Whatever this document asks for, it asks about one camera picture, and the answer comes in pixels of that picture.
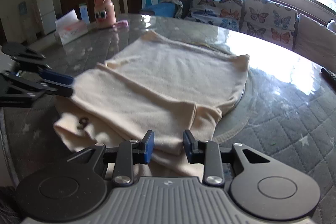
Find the blue cloth on sofa arm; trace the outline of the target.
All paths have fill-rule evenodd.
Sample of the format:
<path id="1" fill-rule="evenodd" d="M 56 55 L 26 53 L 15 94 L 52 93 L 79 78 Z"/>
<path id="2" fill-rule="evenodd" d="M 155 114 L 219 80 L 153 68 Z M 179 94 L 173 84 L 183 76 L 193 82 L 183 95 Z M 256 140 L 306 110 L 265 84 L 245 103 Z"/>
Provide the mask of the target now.
<path id="1" fill-rule="evenodd" d="M 185 5 L 186 2 L 184 0 L 164 0 L 159 4 L 147 6 L 142 9 L 141 13 L 144 15 L 182 19 Z"/>

